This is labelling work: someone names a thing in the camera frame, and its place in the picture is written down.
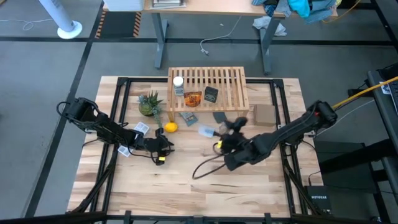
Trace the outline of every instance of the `lemon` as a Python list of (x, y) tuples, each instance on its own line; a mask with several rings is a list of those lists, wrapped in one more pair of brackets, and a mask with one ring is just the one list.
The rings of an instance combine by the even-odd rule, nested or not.
[(164, 126), (164, 130), (167, 131), (168, 133), (173, 133), (176, 131), (178, 128), (177, 124), (174, 122), (169, 122)]

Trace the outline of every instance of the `yellow cable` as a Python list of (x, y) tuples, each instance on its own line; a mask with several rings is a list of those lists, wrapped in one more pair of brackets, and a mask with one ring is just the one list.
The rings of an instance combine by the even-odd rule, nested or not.
[(353, 9), (355, 8), (355, 6), (356, 6), (360, 1), (361, 1), (361, 0), (358, 0), (358, 1), (353, 5), (353, 7), (351, 7), (351, 9), (348, 9), (346, 12), (343, 13), (343, 15), (337, 17), (336, 19), (333, 19), (333, 20), (330, 20), (330, 21), (325, 21), (325, 20), (322, 19), (322, 22), (324, 22), (324, 23), (331, 23), (331, 22), (334, 22), (334, 21), (336, 21), (336, 20), (342, 18), (342, 17), (345, 16), (347, 13), (349, 13), (351, 10), (353, 10)]
[(365, 90), (363, 90), (363, 91), (351, 96), (350, 98), (345, 99), (345, 100), (341, 101), (340, 103), (333, 105), (333, 109), (336, 109), (337, 107), (339, 107), (339, 106), (341, 106), (341, 105), (343, 105), (343, 104), (345, 104), (345, 103), (347, 103), (347, 102), (349, 102), (349, 101), (351, 101), (351, 100), (353, 100), (353, 99), (355, 99), (355, 98), (357, 98), (357, 97), (359, 97), (359, 96), (361, 96), (361, 95), (363, 95), (363, 94), (365, 94), (365, 93), (367, 93), (369, 91), (372, 91), (372, 90), (374, 90), (376, 88), (379, 88), (380, 86), (383, 86), (385, 84), (388, 84), (388, 83), (396, 81), (396, 80), (398, 80), (398, 77), (391, 78), (390, 80), (387, 80), (384, 83), (380, 83), (380, 84), (374, 85), (374, 86), (372, 86), (370, 88), (367, 88), (367, 89), (365, 89)]

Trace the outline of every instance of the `white bottle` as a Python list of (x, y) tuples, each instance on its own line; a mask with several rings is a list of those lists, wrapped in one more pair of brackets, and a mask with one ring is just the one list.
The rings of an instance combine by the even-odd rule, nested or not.
[(184, 95), (184, 79), (182, 77), (175, 77), (173, 79), (174, 91), (176, 96)]

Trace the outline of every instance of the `white cable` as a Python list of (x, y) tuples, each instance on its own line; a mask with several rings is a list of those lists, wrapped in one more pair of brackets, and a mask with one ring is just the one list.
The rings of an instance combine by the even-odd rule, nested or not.
[(22, 27), (22, 30), (24, 31), (28, 31), (31, 30), (31, 28), (33, 28), (34, 23), (35, 22), (45, 22), (45, 21), (52, 21), (52, 19), (43, 19), (43, 20), (39, 20), (39, 21), (25, 21), (22, 19), (5, 19), (5, 20), (0, 20), (0, 22), (25, 22), (25, 25)]
[(210, 38), (210, 39), (204, 39), (204, 40), (202, 40), (202, 41), (200, 42), (200, 51), (201, 51), (202, 53), (205, 53), (206, 55), (209, 55), (209, 51), (205, 50), (205, 49), (202, 47), (202, 43), (204, 43), (204, 42), (206, 42), (206, 41), (209, 41), (209, 40), (216, 40), (216, 39), (221, 39), (221, 38), (224, 38), (224, 37), (228, 37), (229, 35), (232, 34), (232, 32), (234, 32), (234, 30), (235, 30), (235, 28), (236, 28), (236, 25), (237, 25), (238, 22), (241, 20), (241, 18), (242, 18), (242, 16), (239, 16), (239, 19), (236, 21), (235, 26), (232, 28), (232, 30), (231, 30), (231, 32), (229, 32), (229, 34), (224, 35), (224, 36), (221, 36), (221, 37), (215, 37), (215, 38)]
[[(367, 102), (367, 103), (364, 103), (364, 104), (362, 104), (361, 106), (359, 106), (359, 107), (353, 109), (352, 111), (346, 113), (346, 114), (345, 114), (342, 118), (340, 118), (332, 127), (334, 127), (334, 126), (335, 126), (337, 123), (339, 123), (342, 119), (344, 119), (345, 117), (347, 117), (350, 113), (352, 113), (352, 112), (354, 112), (354, 111), (360, 109), (360, 108), (363, 107), (363, 106), (366, 106), (366, 105), (372, 103), (373, 101), (374, 101), (374, 100), (371, 100), (371, 101), (369, 101), (369, 102)], [(332, 127), (330, 127), (330, 128), (328, 128), (328, 129), (325, 129), (325, 130), (321, 131), (319, 134), (317, 134), (317, 136), (321, 135), (322, 133), (324, 133), (325, 131), (331, 129)]]

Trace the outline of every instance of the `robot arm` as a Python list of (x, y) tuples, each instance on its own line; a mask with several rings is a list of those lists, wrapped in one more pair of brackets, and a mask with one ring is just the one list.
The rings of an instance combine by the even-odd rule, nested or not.
[(65, 117), (82, 131), (86, 129), (95, 130), (100, 141), (108, 144), (121, 144), (136, 150), (147, 150), (151, 152), (151, 154), (157, 152), (157, 158), (152, 158), (152, 160), (158, 166), (164, 164), (164, 157), (173, 151), (170, 146), (174, 144), (169, 142), (169, 140), (162, 135), (162, 128), (156, 130), (155, 139), (144, 138), (142, 132), (133, 129), (125, 129), (110, 120), (108, 115), (101, 112), (98, 109), (98, 105), (91, 100), (77, 98), (63, 114), (58, 110), (60, 104), (61, 103), (57, 106), (57, 111), (61, 116)]
[(229, 170), (246, 164), (256, 164), (270, 156), (276, 146), (285, 142), (298, 144), (304, 133), (320, 128), (329, 128), (336, 123), (337, 114), (331, 106), (322, 101), (315, 102), (299, 118), (273, 133), (264, 133), (246, 139), (239, 130), (246, 124), (246, 118), (237, 118), (235, 123), (227, 122), (227, 128), (234, 129), (233, 134), (221, 135), (221, 152)]

